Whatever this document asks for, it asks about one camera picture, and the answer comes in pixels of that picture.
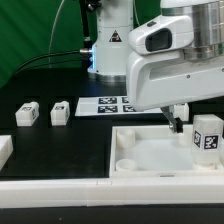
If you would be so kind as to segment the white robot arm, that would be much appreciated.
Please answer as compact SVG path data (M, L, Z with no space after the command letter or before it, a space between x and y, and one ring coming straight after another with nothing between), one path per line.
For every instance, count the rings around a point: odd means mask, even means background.
M135 28L133 0L86 0L97 13L88 75L125 82L137 111L159 108L171 130L176 104L224 96L224 0L161 0L160 15Z

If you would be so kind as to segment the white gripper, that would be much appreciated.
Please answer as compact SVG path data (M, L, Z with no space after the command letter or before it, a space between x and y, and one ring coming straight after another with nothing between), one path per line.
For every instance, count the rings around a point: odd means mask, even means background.
M185 61L181 51L147 56L133 52L127 63L127 96L136 111L161 108L173 133L183 132L171 105L224 96L224 55Z

